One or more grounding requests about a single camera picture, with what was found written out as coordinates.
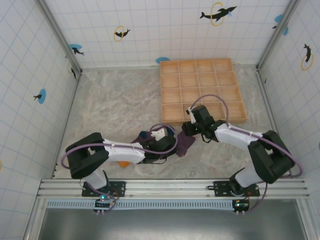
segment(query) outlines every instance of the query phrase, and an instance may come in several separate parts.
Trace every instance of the cable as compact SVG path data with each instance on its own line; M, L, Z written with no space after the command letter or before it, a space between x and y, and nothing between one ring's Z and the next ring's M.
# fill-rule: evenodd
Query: cable
M261 199L249 210L246 211L246 213L250 213L253 209L257 208L259 205L261 205L262 201L265 199L265 196L267 194L267 190L268 190L268 183L265 183L265 189L263 192L263 195L261 197Z
M81 180L82 180L82 178L80 178L80 181L79 181L79 185L80 185L80 187L84 187L83 185L81 185Z
M151 164L153 164L153 165L161 165L161 164L164 164L166 161L167 161L167 158L165 158L165 160L163 162L160 162L160 163L154 162L154 163L151 163Z
M69 167L68 167L67 165L65 165L65 163L64 163L65 158L66 158L69 154L71 154L71 153L73 153L73 152L75 152L75 151L77 151L77 150L79 150L79 149L87 149L87 148L91 148L91 147L113 147L113 148L124 148L124 149L132 149L132 148L133 148L133 149L141 150L141 151L144 151L144 152L146 152L146 153L151 153L151 154L168 154L168 153L170 153L172 150L174 150L174 149L176 148L176 146L178 145L178 137L177 137L176 131L175 131L175 129L174 129L173 127L171 127L171 126L169 126L169 125L167 125L167 124L159 123L159 124L153 125L153 126L150 128L150 132L151 132L151 130L152 130L154 127L156 127L156 126L167 127L167 128L169 128L169 129L171 129L171 130L173 131L173 135L174 135L174 137L175 137L175 143L174 143L173 147L170 148L170 149L167 150L167 151L152 151L152 150L144 149L144 148L142 148L142 147L134 147L134 146L131 146L131 145L117 145L117 144L112 145L112 144L110 144L110 143L89 143L89 144L84 144L84 145L76 146L76 147L70 149L69 151L67 151L67 152L62 156L62 158L61 158L61 161L60 161L61 166L62 166L63 168L65 168L65 169L69 169Z
M119 200L119 192L115 187L110 188L110 190L114 190L116 194L116 199Z
M151 132L152 129L153 129L154 127L156 127L156 126L167 127L167 128L169 128L169 129L173 132L173 136L175 137L175 143L174 143L173 147L170 148L170 149L167 150L167 151L152 151L152 150L144 149L144 148L142 148L142 147L134 147L134 149L142 150L142 151L144 151L144 152L151 153L151 154L168 154L168 153L170 153L172 150L174 150L174 149L176 148L176 146L178 145L178 136L177 136L177 134L176 134L175 129L174 129L173 127L167 125L167 124L159 123L159 124L153 125L153 126L150 128L150 132ZM64 163L65 158L66 158L69 154L71 154L71 153L73 153L73 152L75 152L75 151L77 151L77 150L79 150L79 149L86 149L86 148L90 148L90 147L115 147L115 148L125 148L125 149L132 149L132 148L133 148L133 146L127 146L127 145L111 145L111 144L109 144L109 143L90 143L90 144L84 144L84 145L76 146L76 147L70 149L69 151L67 151L67 152L62 156L62 158L61 158L61 161L60 161L61 166L62 166L63 168L65 168L65 169L70 169L70 168L69 168L68 166L66 166L65 163ZM86 183L88 184L89 188L91 188L92 191L94 191L94 192L96 192L96 193L98 193L98 194L100 194L100 195L105 195L105 196L113 199L113 204L111 205L111 207L110 207L108 210L105 211L105 213L110 212L110 211L115 207L115 205L116 205L116 203L117 203L117 200L116 200L112 195L110 195L110 194L108 194L108 193L105 193L105 192L98 191L98 190L96 190L93 186L91 186L88 182L86 182Z
M91 186L91 184L88 183L88 182L86 182L86 184L89 186L89 188L91 188L92 191L96 192L97 194L107 196L107 197L109 197L110 199L113 200L113 204L111 205L111 203L110 203L110 207L109 207L108 210L104 211L105 213L110 212L116 206L117 200L116 200L116 198L114 196L112 196L112 195L110 195L108 193L102 192L102 191L98 191L93 186Z
M201 134L201 138L202 138L202 141L204 141L206 144L208 144L208 143L211 142L211 139L209 139L208 141L206 141L203 134Z
M250 194L251 194L251 192L250 192L250 191L247 191L246 194L247 194L247 196L246 196L244 199L242 199L242 200L246 200L247 198L249 198L248 201L250 201Z
M109 178L107 176L107 173L105 170L102 170L103 174L104 174L104 177L105 177L105 181L106 181L106 186L111 186L110 182L109 182Z
M201 97L199 97L197 100L195 100L195 102L191 105L191 109L193 109L193 107L195 106L195 104L201 100L202 98L205 98L205 97L216 97L217 99L219 99L222 104L224 105L225 107L225 124L227 125L227 127L232 130L232 131L235 131L235 132L238 132L238 133L242 133L242 134L245 134L245 135L248 135L248 136L251 136L251 137L254 137L256 139L259 139L269 145L271 145L272 147L278 149L279 151L283 152L285 155L287 155L299 168L299 173L296 174L296 175L288 175L288 176L282 176L281 178L296 178L296 177L300 177L302 174L303 174L303 168L302 168L302 165L298 162L298 160L291 154L289 153L287 150L283 149L282 147L280 147L279 145L273 143L272 141L269 141L268 139L265 139L261 136L258 136L258 135L255 135L255 134L252 134L248 131L245 131L245 130L241 130L241 129L237 129L237 128L233 128L232 126L229 125L229 109L228 109L228 106L227 106L227 103L221 98L219 97L218 95L215 95L215 94L206 94L206 95L203 95ZM258 207L262 201L265 199L265 196L267 194L267 189L268 189L268 184L265 183L265 189L264 189L264 193L260 199L260 201L254 205L251 209L249 209L248 211L246 212L251 212L253 209L255 209L256 207Z

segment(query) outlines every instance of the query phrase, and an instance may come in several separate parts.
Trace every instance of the white tiled wall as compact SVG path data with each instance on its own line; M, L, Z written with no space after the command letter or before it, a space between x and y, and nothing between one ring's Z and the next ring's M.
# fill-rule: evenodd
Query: white tiled wall
M75 79L34 0L0 0L0 239L22 239ZM34 100L46 90L43 104Z
M211 14L215 2L235 7L220 26ZM232 58L257 64L289 0L47 0L83 68L157 65L169 59ZM222 6L216 4L213 14ZM114 40L118 26L127 36Z
M280 134L304 167L313 214L320 217L320 1L302 0L289 29L263 69L265 85ZM314 57L308 70L301 67L305 44Z

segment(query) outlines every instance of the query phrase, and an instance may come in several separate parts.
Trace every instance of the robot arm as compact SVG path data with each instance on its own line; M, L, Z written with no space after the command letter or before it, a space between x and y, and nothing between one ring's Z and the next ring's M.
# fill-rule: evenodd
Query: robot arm
M188 113L191 116L191 121L182 125L185 135L201 134L203 141L206 143L212 140L228 143L249 152L253 166L241 169L229 179L231 191L235 195L245 193L252 184L260 182L272 184L295 165L287 155L277 148L251 136L254 134L255 136L263 137L288 151L274 131L270 130L266 133L249 132L228 125L223 120L215 121L204 105L193 109L189 108ZM108 184L105 174L98 169L106 161L152 164L156 160L166 159L177 151L176 148L171 150L176 142L173 135L155 132L154 136L155 139L146 139L142 142L118 143L102 138L98 132L92 133L66 149L66 152L68 152L75 147L87 144L104 144L103 146L81 148L70 153L67 159L71 177L73 179L83 178L93 188L100 189Z
M203 141L206 143L211 140L228 143L249 152L253 166L241 169L229 179L230 187L235 195L243 194L246 188L252 184L260 182L272 184L295 165L287 155L277 148L252 137L252 135L263 137L289 151L274 131L270 130L266 133L250 132L230 124L227 125L222 120L214 121L204 105L193 109L189 108L187 112L191 116L191 121L182 125L182 129L187 136L201 134Z

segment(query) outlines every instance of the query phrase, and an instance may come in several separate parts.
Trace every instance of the wooden tray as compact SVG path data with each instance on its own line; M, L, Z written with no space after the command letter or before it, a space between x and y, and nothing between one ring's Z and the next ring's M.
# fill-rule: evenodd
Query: wooden tray
M190 121L188 107L206 94L215 94L226 101L230 123L245 123L247 114L230 58L162 61L162 122L181 125ZM226 110L215 97L202 98L214 120L226 120Z

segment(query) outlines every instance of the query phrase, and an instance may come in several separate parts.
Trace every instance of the sandy floor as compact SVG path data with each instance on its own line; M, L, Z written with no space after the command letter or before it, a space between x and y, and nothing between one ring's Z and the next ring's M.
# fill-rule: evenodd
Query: sandy floor
M246 123L237 126L257 132L271 129L254 68L236 68ZM75 94L62 148L100 132L115 142L130 143L140 131L161 122L160 73L158 69L105 70L84 72ZM202 142L197 137L186 156L173 155L163 165L130 164L121 168L105 162L109 178L182 179L228 178L251 164L248 152L225 143ZM70 172L56 167L55 178L70 178Z

